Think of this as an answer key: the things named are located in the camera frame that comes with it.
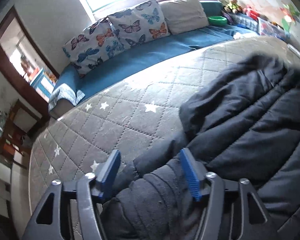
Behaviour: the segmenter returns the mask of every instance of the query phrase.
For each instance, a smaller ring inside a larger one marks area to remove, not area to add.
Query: brown door frame
[[[23,25],[17,11],[12,7],[7,15],[3,18],[0,23],[0,38],[2,37],[5,30],[8,28],[13,19],[16,19],[21,27],[21,30],[25,34],[26,38],[29,40],[30,44],[33,46],[34,50],[38,53],[43,62],[47,67],[53,72],[53,74],[59,78],[59,73],[52,67],[50,62],[39,50],[38,46],[35,44],[25,26]],[[37,110],[45,120],[48,120],[48,103],[31,87],[28,82],[18,73],[14,68],[13,64],[10,62],[8,56],[4,52],[0,45],[0,71],[3,76],[9,81],[9,83],[15,88],[15,90],[35,109]]]

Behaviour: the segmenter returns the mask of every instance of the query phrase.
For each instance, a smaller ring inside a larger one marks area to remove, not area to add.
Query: sofa
[[[207,17],[221,16],[221,2],[200,0],[200,4]],[[169,35],[125,50],[95,67],[82,78],[78,75],[75,64],[70,63],[60,74],[50,97],[49,113],[57,119],[79,102],[143,69],[193,50],[233,40],[236,33],[254,32],[234,25],[209,25]]]

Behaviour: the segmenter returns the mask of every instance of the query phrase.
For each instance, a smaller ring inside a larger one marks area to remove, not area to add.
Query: metal screw
[[[207,172],[206,173],[206,177],[210,178],[210,179],[213,179],[215,178],[217,175],[214,173],[214,172]]]
[[[53,181],[51,182],[51,184],[52,184],[53,186],[60,185],[60,184],[61,184],[61,180],[60,180],[60,179],[55,179],[55,180],[53,180]]]
[[[85,176],[87,179],[93,179],[96,175],[93,172],[89,172]]]
[[[247,184],[250,183],[250,181],[249,181],[248,179],[246,179],[246,178],[242,178],[242,179],[240,179],[239,181],[240,181],[240,183],[242,183],[242,184],[244,184],[244,185],[247,185]]]

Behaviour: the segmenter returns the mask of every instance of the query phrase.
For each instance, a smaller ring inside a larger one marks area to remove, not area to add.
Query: green basin
[[[208,17],[209,24],[215,26],[223,26],[228,23],[227,19],[222,16],[210,16]]]

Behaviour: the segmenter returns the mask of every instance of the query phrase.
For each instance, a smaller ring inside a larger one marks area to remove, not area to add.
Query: black jacket
[[[282,239],[300,232],[300,69],[252,56],[221,73],[179,111],[183,130],[117,175],[102,222],[109,239],[193,239],[196,203],[178,159],[188,147],[223,179],[248,178]]]

